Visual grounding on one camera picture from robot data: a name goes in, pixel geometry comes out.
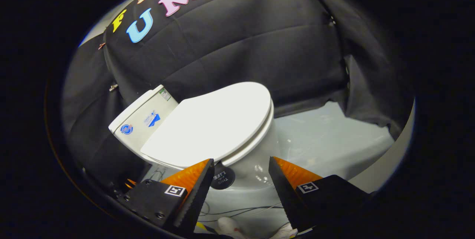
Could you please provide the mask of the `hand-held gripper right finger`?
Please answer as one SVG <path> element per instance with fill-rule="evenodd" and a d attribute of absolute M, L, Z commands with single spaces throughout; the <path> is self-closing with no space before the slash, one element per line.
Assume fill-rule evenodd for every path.
<path fill-rule="evenodd" d="M 322 177 L 276 156 L 268 173 L 292 226 L 299 232 L 343 225 L 371 198 L 371 193 L 338 175 Z"/>

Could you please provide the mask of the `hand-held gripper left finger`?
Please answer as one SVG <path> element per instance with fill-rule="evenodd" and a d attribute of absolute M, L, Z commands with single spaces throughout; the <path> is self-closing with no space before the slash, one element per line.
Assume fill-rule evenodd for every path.
<path fill-rule="evenodd" d="M 161 181 L 147 179 L 136 183 L 117 201 L 153 227 L 190 234 L 214 175 L 215 162 L 207 158 Z"/>

